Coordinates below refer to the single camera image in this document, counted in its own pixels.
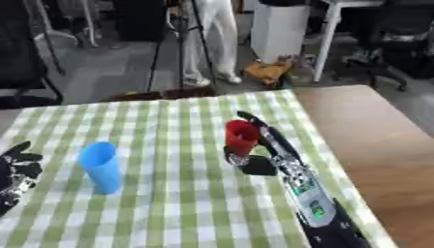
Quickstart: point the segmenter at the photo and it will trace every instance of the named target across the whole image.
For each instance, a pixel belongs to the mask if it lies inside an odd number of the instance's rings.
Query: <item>desk leg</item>
[[[95,41],[95,25],[93,23],[92,14],[90,13],[90,10],[89,10],[89,1],[88,0],[81,0],[81,4],[83,6],[84,16],[85,16],[86,22],[87,22],[87,27],[89,28],[90,45],[92,45],[93,47],[97,47],[98,44]]]
[[[321,43],[320,55],[318,56],[317,63],[315,65],[315,82],[319,82],[321,76],[323,75],[328,51],[330,49],[331,42],[333,41],[334,31],[336,30],[337,24],[341,21],[341,7],[338,4],[333,4],[328,7],[326,21],[327,25],[325,28],[325,35]]]

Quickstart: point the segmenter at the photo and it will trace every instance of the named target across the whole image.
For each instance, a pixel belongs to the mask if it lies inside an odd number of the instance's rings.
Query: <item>desk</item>
[[[0,247],[307,247],[279,180],[224,160],[224,126],[240,109],[282,131],[373,248],[396,247],[289,90],[23,110],[0,151],[32,140],[44,172],[0,218]],[[114,195],[94,193],[77,162],[94,140],[117,147]]]
[[[434,139],[367,86],[294,91],[399,247],[434,243]]]
[[[328,11],[325,17],[325,34],[321,43],[320,54],[315,65],[314,81],[321,80],[324,66],[326,64],[328,51],[333,40],[337,24],[341,21],[343,8],[375,7],[383,4],[384,0],[322,0],[328,4]]]

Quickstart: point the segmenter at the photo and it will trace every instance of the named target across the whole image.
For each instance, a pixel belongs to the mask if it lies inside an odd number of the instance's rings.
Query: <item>white shoe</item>
[[[202,77],[202,78],[185,78],[184,84],[194,87],[206,87],[211,83],[211,81],[208,78]]]
[[[240,84],[242,82],[241,77],[237,76],[234,72],[220,73],[219,79],[226,81],[231,84]]]

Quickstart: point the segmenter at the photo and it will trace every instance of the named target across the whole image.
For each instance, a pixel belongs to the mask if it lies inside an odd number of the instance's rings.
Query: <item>green checkered tablecloth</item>
[[[24,110],[0,151],[32,140],[44,173],[0,218],[0,247],[308,247],[280,180],[225,162],[224,124],[239,109],[282,131],[373,247],[395,247],[288,90]],[[78,164],[95,140],[117,146],[114,195],[95,193]]]

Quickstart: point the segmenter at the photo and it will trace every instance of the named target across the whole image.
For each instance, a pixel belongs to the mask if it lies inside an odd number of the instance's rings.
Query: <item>white cabinet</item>
[[[300,54],[309,11],[309,6],[255,5],[251,46],[265,64],[273,64],[279,56]]]

